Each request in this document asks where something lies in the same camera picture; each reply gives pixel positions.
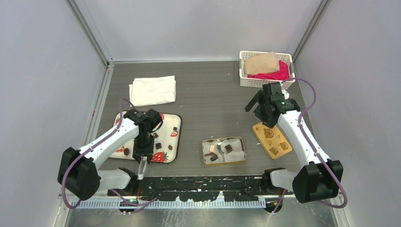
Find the silver metal tongs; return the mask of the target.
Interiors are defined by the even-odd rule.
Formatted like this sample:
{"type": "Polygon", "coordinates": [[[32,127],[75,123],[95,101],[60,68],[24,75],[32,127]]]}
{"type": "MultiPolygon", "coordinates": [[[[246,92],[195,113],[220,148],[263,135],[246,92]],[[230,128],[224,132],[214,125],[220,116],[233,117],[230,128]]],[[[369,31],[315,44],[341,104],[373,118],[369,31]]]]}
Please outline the silver metal tongs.
{"type": "Polygon", "coordinates": [[[138,180],[144,179],[147,166],[148,166],[147,157],[146,156],[141,157],[138,168],[138,180]]]}

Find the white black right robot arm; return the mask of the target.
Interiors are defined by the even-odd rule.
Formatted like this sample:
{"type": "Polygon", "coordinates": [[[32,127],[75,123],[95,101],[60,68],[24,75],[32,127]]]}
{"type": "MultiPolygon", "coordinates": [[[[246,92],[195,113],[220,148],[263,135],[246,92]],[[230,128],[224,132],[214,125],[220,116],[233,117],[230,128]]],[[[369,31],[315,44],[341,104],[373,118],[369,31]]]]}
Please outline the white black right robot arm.
{"type": "Polygon", "coordinates": [[[280,82],[263,85],[244,109],[261,121],[252,130],[272,159],[294,151],[300,163],[298,172],[283,167],[265,170],[262,187],[266,193],[287,190],[300,203],[324,203],[345,194],[340,183],[343,165],[323,151],[304,121],[306,111],[294,99],[285,98],[280,82]]]}

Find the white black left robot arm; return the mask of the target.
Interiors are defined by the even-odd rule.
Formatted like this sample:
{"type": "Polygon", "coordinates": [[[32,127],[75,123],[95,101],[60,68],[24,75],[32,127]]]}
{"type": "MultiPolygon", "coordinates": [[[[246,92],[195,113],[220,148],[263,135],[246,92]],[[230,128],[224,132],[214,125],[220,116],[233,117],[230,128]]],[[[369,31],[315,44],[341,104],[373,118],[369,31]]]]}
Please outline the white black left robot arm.
{"type": "Polygon", "coordinates": [[[131,109],[122,115],[116,126],[95,141],[79,149],[67,148],[62,154],[57,177],[63,197],[66,197],[66,191],[82,201],[104,190],[121,190],[126,195],[133,195],[138,189],[137,180],[143,178],[153,156],[153,133],[162,124],[161,114],[154,109],[145,113],[131,109]],[[130,140],[134,141],[132,156],[139,163],[138,175],[126,168],[99,170],[118,148],[130,140]]]}

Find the gold bear print lid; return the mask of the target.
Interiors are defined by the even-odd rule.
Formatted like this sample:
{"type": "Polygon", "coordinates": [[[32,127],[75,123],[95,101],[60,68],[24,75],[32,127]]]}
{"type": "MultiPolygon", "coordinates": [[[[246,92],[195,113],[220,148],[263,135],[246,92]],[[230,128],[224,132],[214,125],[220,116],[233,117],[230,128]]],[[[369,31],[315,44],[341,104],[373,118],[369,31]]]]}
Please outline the gold bear print lid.
{"type": "Polygon", "coordinates": [[[272,159],[280,158],[293,150],[278,126],[269,128],[261,122],[252,126],[252,131],[272,159]]]}

